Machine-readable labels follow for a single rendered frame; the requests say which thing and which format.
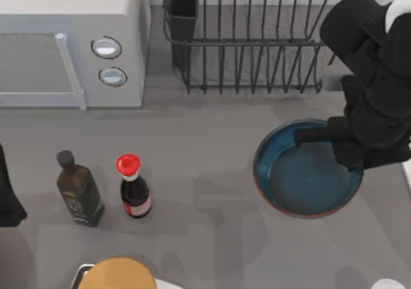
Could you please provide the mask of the small round microwave knob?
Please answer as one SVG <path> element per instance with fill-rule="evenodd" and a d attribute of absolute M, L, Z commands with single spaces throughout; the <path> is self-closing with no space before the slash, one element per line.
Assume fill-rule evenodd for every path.
<path fill-rule="evenodd" d="M 102 83 L 111 87 L 122 86 L 128 80 L 126 72 L 118 67 L 102 69 L 99 71 L 98 76 Z"/>

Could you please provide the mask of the orange rounded bread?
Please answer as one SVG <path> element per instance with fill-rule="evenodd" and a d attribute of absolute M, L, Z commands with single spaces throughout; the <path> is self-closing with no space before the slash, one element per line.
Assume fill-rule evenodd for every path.
<path fill-rule="evenodd" d="M 94 265 L 78 289 L 157 289 L 150 269 L 136 259 L 115 257 Z"/>

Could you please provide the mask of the large round microwave knob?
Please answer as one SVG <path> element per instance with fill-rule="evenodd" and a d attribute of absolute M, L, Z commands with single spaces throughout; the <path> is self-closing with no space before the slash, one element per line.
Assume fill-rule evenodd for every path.
<path fill-rule="evenodd" d="M 121 44 L 114 38 L 104 36 L 91 42 L 92 52 L 102 59 L 115 59 L 122 53 Z"/>

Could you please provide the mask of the dark bottle with red cap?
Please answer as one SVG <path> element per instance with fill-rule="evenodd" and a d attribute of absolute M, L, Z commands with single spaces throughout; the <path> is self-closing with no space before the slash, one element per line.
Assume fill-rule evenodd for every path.
<path fill-rule="evenodd" d="M 152 208 L 152 198 L 145 179 L 140 176 L 141 161 L 132 153 L 116 160 L 116 169 L 121 175 L 120 194 L 126 214 L 132 218 L 144 218 Z"/>

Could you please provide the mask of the dark olive oil bottle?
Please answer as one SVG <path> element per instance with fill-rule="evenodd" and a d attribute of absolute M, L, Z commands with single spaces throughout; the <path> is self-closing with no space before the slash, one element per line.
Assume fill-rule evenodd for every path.
<path fill-rule="evenodd" d="M 57 153 L 61 172 L 57 187 L 73 220 L 80 225 L 97 227 L 105 210 L 90 169 L 79 165 L 69 150 Z"/>

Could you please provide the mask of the pale grey rounded box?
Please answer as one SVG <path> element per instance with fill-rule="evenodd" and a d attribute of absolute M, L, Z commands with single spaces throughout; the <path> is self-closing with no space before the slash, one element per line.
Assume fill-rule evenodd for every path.
<path fill-rule="evenodd" d="M 406 181 L 407 191 L 411 199 L 411 160 L 403 162 L 401 167 Z"/>

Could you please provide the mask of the microwave oven door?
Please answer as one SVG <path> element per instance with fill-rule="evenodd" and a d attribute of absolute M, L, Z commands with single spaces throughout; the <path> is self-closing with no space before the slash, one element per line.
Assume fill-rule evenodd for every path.
<path fill-rule="evenodd" d="M 0 108 L 79 108 L 55 35 L 0 33 Z"/>

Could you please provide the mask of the blue bowl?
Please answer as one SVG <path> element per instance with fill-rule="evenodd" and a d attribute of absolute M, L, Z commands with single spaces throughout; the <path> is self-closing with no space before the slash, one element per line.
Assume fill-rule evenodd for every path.
<path fill-rule="evenodd" d="M 296 130 L 325 125 L 321 119 L 284 123 L 266 135 L 254 154 L 255 185 L 267 203 L 284 215 L 332 215 L 347 205 L 360 188 L 363 170 L 349 170 L 338 164 L 330 142 L 295 144 Z"/>

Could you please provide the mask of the white rounded object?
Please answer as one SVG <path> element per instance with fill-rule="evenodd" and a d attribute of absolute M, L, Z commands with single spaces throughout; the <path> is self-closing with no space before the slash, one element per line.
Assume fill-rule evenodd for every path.
<path fill-rule="evenodd" d="M 405 285 L 395 279 L 383 278 L 377 280 L 371 289 L 407 289 Z"/>

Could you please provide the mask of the pale microwave oven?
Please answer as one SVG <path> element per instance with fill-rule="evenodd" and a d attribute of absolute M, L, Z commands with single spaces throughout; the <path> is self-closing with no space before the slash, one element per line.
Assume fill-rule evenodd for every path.
<path fill-rule="evenodd" d="M 85 90 L 86 109 L 142 104 L 151 24 L 150 0 L 0 0 L 0 33 L 65 33 L 77 75 Z M 109 36 L 122 53 L 102 59 L 91 42 Z M 127 82 L 111 87 L 99 71 L 118 67 Z"/>

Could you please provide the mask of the black cutlery holder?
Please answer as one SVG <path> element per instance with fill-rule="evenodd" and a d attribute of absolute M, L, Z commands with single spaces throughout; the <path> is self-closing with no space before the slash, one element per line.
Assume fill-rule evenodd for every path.
<path fill-rule="evenodd" d="M 198 0 L 163 0 L 173 42 L 191 42 L 198 18 Z"/>

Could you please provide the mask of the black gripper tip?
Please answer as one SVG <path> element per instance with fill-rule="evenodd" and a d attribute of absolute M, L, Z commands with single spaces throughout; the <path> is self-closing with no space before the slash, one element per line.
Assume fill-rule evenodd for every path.
<path fill-rule="evenodd" d="M 27 212 L 15 195 L 0 144 L 0 228 L 18 227 L 27 218 Z"/>

